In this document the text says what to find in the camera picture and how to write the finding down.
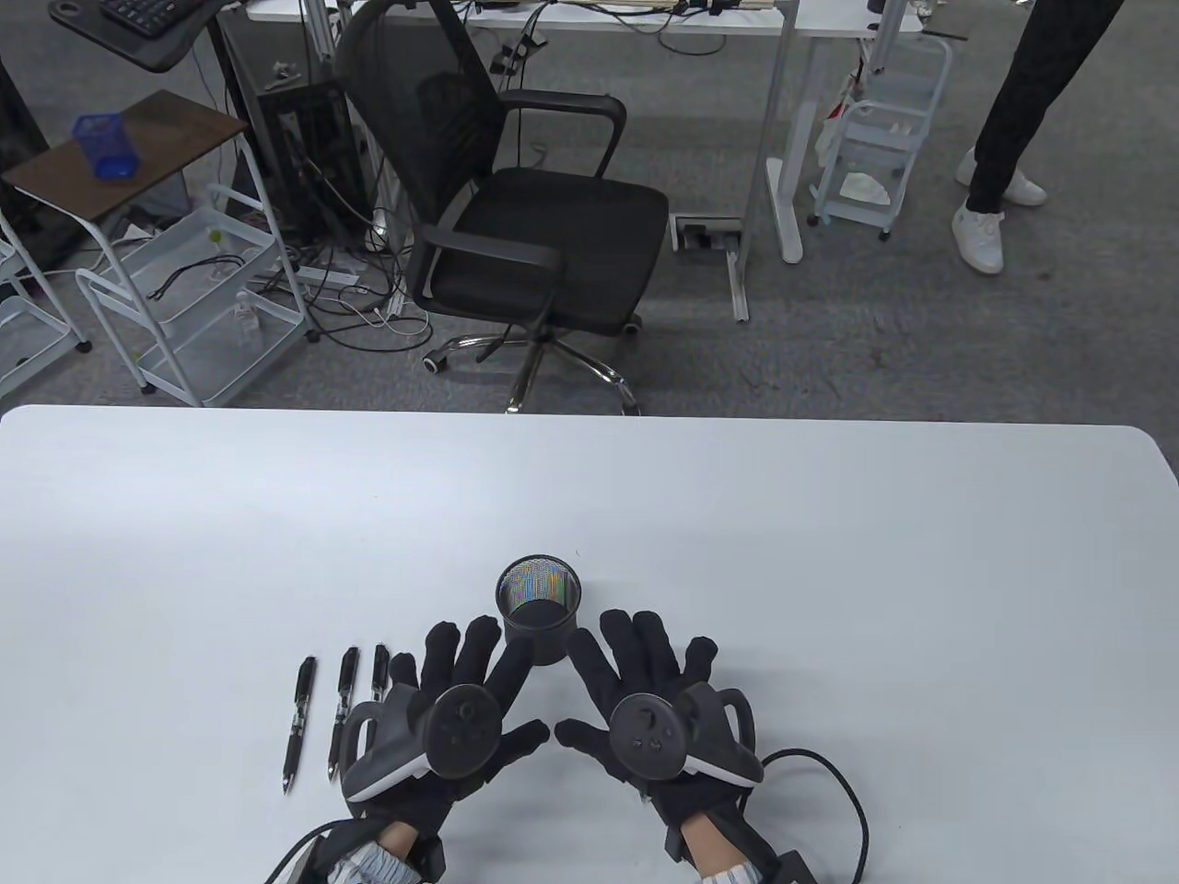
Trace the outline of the person's left hand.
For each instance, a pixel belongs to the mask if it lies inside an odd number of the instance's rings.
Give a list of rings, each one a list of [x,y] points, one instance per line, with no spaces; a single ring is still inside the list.
[[[422,662],[391,657],[384,698],[358,704],[342,728],[340,784],[353,818],[439,837],[457,803],[541,748],[551,737],[542,720],[503,726],[533,657],[531,640],[505,641],[493,616],[466,631],[435,624]]]

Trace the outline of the person's right hand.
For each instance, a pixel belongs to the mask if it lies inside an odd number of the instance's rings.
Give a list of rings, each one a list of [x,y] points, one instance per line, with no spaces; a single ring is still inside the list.
[[[606,728],[568,718],[556,741],[635,789],[702,879],[766,879],[776,855],[742,813],[764,771],[730,726],[735,690],[710,685],[717,645],[694,636],[676,657],[653,611],[606,611],[601,636],[578,628],[566,647]]]

